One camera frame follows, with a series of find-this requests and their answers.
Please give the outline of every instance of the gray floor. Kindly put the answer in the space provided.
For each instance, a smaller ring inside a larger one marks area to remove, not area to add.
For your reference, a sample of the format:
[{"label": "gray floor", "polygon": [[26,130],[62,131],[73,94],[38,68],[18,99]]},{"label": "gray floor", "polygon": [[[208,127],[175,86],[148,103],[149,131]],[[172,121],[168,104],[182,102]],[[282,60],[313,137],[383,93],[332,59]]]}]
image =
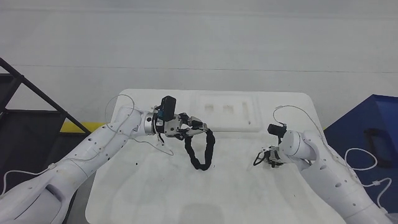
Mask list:
[{"label": "gray floor", "polygon": [[[398,0],[0,0],[0,57],[80,121],[125,88],[299,91],[325,128],[398,96],[397,19]],[[23,88],[9,107],[48,108]]]}]

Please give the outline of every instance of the black frame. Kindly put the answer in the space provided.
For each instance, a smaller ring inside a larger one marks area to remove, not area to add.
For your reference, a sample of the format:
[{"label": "black frame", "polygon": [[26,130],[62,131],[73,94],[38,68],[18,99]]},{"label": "black frame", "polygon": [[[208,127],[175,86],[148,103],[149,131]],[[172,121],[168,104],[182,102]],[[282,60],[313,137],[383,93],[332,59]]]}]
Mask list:
[{"label": "black frame", "polygon": [[21,73],[19,73],[15,68],[9,65],[3,58],[0,57],[0,66],[5,69],[10,75],[13,77],[10,88],[6,95],[3,96],[3,99],[0,99],[0,112],[7,111],[6,106],[11,100],[14,93],[17,91],[19,85],[23,83],[30,90],[32,90],[36,95],[41,97],[41,99],[45,100],[49,105],[54,107],[61,114],[65,115],[67,119],[69,119],[73,124],[77,125],[82,131],[86,134],[91,134],[91,132],[84,127],[79,121],[77,121],[72,115],[70,115],[67,111],[65,111],[60,105],[56,104],[50,97],[48,97],[42,90],[37,88],[32,82],[26,79]]}]

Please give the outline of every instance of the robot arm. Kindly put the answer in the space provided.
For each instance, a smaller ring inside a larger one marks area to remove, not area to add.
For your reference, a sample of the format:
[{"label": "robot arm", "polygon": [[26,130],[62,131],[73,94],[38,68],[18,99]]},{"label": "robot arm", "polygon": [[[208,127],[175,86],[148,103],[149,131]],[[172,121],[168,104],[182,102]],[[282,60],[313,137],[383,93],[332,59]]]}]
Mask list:
[{"label": "robot arm", "polygon": [[296,164],[312,190],[346,223],[392,223],[369,198],[354,171],[344,166],[343,158],[324,144],[318,133],[286,131],[273,125],[269,132],[283,138],[265,152],[267,162],[273,167]]},{"label": "robot arm", "polygon": [[[164,133],[183,139],[206,131],[194,117],[174,114],[175,99],[166,96],[153,112],[120,108],[115,122],[105,124],[40,176],[0,197],[0,223],[62,223],[70,200],[84,181],[123,148],[128,139]],[[182,129],[182,124],[192,126]]]}]

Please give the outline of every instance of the white table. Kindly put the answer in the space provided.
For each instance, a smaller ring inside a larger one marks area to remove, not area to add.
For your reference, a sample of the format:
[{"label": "white table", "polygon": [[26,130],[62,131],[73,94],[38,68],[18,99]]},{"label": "white table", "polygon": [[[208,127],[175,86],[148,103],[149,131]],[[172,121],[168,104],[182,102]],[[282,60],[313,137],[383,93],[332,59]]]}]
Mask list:
[{"label": "white table", "polygon": [[[171,95],[177,99],[176,113],[200,116],[214,131],[238,132],[215,132],[213,163],[207,171],[195,170],[183,141],[165,139],[174,156],[130,141],[96,173],[86,208],[91,224],[344,223],[313,193],[295,165],[285,164],[278,169],[265,163],[252,166],[262,147],[277,144],[277,138],[267,133],[268,124],[275,124],[275,107],[299,106],[319,124],[308,95],[137,89],[122,94],[131,96],[142,110],[160,105],[164,96]],[[239,101],[250,102],[242,110],[236,103]],[[127,97],[118,97],[113,117],[122,105],[130,104]],[[215,122],[217,111],[221,111],[217,116],[225,120],[222,123]],[[306,115],[294,108],[278,110],[276,117],[289,129],[316,130]],[[234,124],[234,118],[241,129]],[[157,143],[153,136],[140,140]],[[205,145],[204,134],[194,137],[192,146],[202,163]]]}]

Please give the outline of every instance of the yellow floor stripe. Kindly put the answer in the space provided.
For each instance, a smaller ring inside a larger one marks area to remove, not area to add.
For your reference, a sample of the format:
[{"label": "yellow floor stripe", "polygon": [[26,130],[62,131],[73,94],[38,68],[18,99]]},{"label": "yellow floor stripe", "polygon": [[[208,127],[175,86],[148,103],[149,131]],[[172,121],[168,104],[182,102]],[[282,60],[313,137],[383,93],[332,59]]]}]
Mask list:
[{"label": "yellow floor stripe", "polygon": [[[101,122],[82,122],[85,128],[93,132],[105,123]],[[84,133],[79,127],[72,122],[65,122],[61,128],[61,133]]]}]

